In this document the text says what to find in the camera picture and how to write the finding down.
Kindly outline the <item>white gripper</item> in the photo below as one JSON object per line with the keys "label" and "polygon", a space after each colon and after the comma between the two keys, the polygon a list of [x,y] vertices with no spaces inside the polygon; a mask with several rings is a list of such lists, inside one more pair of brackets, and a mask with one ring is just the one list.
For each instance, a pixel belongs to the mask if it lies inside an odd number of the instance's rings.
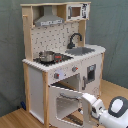
{"label": "white gripper", "polygon": [[90,125],[98,125],[99,118],[104,111],[104,104],[101,99],[97,99],[94,95],[84,93],[81,97],[83,118]]}

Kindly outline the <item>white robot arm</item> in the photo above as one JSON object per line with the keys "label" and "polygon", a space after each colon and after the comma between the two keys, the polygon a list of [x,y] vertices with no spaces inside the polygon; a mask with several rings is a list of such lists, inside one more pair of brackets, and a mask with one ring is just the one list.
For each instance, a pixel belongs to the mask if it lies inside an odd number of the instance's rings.
{"label": "white robot arm", "polygon": [[103,101],[84,93],[81,97],[84,123],[105,128],[128,128],[128,100],[122,96],[113,98],[106,109]]}

